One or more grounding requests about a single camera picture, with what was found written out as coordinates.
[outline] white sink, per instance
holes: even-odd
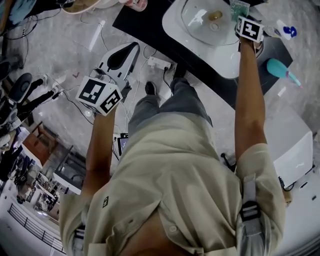
[[[210,21],[219,11],[222,17]],[[162,18],[164,31],[226,79],[239,76],[239,39],[230,6],[223,0],[175,0]]]

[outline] cluttered table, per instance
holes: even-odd
[[[149,0],[146,9],[142,12],[124,6],[114,21],[113,27],[143,41],[183,66],[232,108],[235,108],[238,78],[227,79],[220,76],[210,65],[164,31],[163,16],[174,1],[178,0]],[[266,69],[266,61],[270,58],[281,61],[287,67],[293,61],[281,39],[264,38],[263,51],[257,59],[263,94],[267,93],[278,80]]]

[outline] marble floor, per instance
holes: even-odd
[[[144,85],[147,81],[153,81],[157,85],[162,101],[170,96],[170,92],[163,81],[163,70],[152,69],[144,64],[142,49],[145,44],[112,27],[121,8],[122,6],[117,4],[108,9],[91,10],[82,16],[80,14],[69,15],[63,11],[58,13],[59,10],[40,14],[38,18],[42,19],[58,13],[54,17],[40,20],[34,31],[28,35],[29,49],[25,68],[17,72],[15,76],[18,77],[25,72],[30,72],[34,76],[48,74],[51,77],[49,82],[53,83],[54,79],[60,83],[59,86],[69,90],[66,91],[69,99],[74,101],[84,113],[86,109],[75,101],[77,90],[73,88],[80,85],[84,76],[90,74],[107,49],[110,50],[120,44],[136,41],[140,44],[141,52],[129,78],[132,90],[124,107],[119,105],[116,110],[115,124],[118,128],[115,128],[114,132],[126,131],[128,127],[126,116],[131,117],[135,104],[145,95]],[[284,41],[284,44],[293,58],[290,70],[303,85],[303,88],[297,88],[288,80],[278,80],[264,97],[267,118],[289,105],[315,132],[320,128],[320,27],[318,26],[320,11],[309,0],[269,0],[268,3],[261,4],[257,8],[270,22],[281,19],[286,24],[296,27],[298,36],[290,41]],[[101,25],[99,23],[104,24],[102,33],[95,37],[96,40],[93,40],[96,31],[100,31]],[[28,27],[28,24],[10,32],[10,36],[21,36],[24,27]],[[26,38],[11,41],[10,52],[19,52],[25,57],[27,53]],[[146,56],[152,52],[153,49],[150,47],[145,49]],[[155,56],[172,62],[161,52],[157,51]],[[172,80],[172,75],[173,69],[166,74],[168,82]],[[235,111],[197,78],[191,74],[187,74],[187,78],[195,87],[212,119],[218,154],[227,152],[232,155],[234,152]],[[47,90],[42,86],[32,93],[31,98],[35,98]],[[64,94],[61,94],[55,101],[51,100],[40,105],[33,112],[33,116],[36,122],[43,121],[53,132],[57,133],[64,145],[74,145],[80,154],[86,155],[92,125],[85,120],[72,103],[67,101]],[[117,161],[113,159],[112,168],[114,169],[116,165]]]

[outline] shirt logo patch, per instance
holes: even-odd
[[[102,208],[105,208],[105,207],[108,205],[108,201],[109,201],[109,196],[107,196],[107,197],[104,199]]]

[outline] black metal railing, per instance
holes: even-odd
[[[45,230],[40,228],[35,222],[26,217],[13,203],[11,204],[8,213],[35,237],[57,251],[66,254],[59,238],[48,234]]]

